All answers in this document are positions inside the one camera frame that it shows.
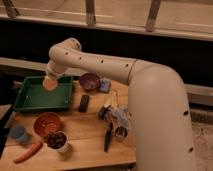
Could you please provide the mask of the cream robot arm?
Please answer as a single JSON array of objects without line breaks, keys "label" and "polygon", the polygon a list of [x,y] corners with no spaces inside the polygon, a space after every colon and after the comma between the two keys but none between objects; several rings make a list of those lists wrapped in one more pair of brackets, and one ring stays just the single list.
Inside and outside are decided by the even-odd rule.
[{"label": "cream robot arm", "polygon": [[172,68],[133,58],[85,53],[75,38],[53,45],[46,75],[81,68],[128,86],[138,171],[197,171],[187,92]]}]

